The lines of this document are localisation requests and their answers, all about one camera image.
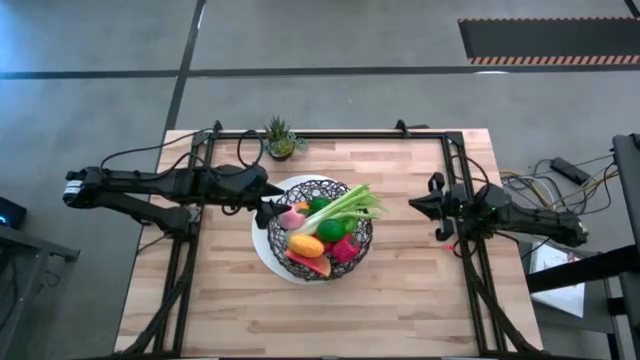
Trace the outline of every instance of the butcher block tabletop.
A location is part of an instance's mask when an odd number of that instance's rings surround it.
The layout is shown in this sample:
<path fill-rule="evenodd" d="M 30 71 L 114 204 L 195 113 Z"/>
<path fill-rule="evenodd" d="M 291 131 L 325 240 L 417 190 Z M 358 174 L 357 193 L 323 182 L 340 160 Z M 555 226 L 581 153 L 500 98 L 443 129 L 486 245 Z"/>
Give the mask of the butcher block tabletop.
<path fill-rule="evenodd" d="M 467 156 L 500 184 L 488 130 L 459 131 Z M 169 131 L 166 141 L 190 132 Z M 189 152 L 190 144 L 189 137 L 165 147 L 158 172 Z M 236 146 L 237 140 L 216 140 L 213 165 L 239 165 Z M 245 161 L 251 162 L 258 149 L 256 140 L 245 140 Z M 260 165 L 272 184 L 305 174 L 324 175 L 349 186 L 368 183 L 389 213 L 374 220 L 370 251 L 353 272 L 321 285 L 297 285 L 274 274 L 256 254 L 250 212 L 225 216 L 219 207 L 207 206 L 182 356 L 478 354 L 462 262 L 443 248 L 456 237 L 436 241 L 438 223 L 407 204 L 408 199 L 427 194 L 433 172 L 445 171 L 440 141 L 310 140 L 306 152 L 295 152 L 286 162 L 275 162 L 265 154 Z M 473 177 L 482 177 L 477 168 L 470 168 Z M 151 202 L 174 205 L 156 196 Z M 145 227 L 140 246 L 161 235 L 156 227 Z M 487 248 L 500 305 L 526 339 L 542 348 L 517 245 L 496 236 L 487 241 Z M 136 258 L 115 350 L 129 346 L 157 311 L 170 249 L 171 240 L 162 240 Z M 169 321 L 168 348 L 177 308 Z M 491 346 L 486 308 L 483 318 Z"/>

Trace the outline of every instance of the gray floor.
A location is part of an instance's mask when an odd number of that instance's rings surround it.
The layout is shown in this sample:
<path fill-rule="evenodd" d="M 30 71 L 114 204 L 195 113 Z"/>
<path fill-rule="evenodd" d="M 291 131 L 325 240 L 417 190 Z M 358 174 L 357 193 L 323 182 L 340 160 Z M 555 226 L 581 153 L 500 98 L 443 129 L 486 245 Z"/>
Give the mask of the gray floor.
<path fill-rule="evenodd" d="M 0 0 L 0 71 L 177 69 L 194 7 L 195 0 Z M 628 15 L 622 0 L 210 0 L 192 68 L 465 65 L 459 17 L 613 15 Z M 82 249 L 77 264 L 55 264 L 64 280 L 39 296 L 15 358 L 111 351 L 140 227 L 113 212 L 66 208 L 64 175 L 158 143 L 174 84 L 0 80 L 0 195 L 29 208 L 27 232 Z M 636 72 L 190 79 L 176 128 L 215 120 L 255 128 L 274 114 L 299 128 L 390 127 L 400 118 L 488 127 L 499 166 L 527 171 L 542 158 L 607 154 L 613 135 L 639 132 L 638 93 Z M 157 156 L 130 155 L 112 166 L 150 170 Z M 611 209 L 584 218 L 587 250 L 631 242 L 615 181 L 612 196 Z M 598 194 L 593 208 L 605 200 Z M 543 325 L 542 336 L 554 353 L 608 357 L 601 335 Z"/>

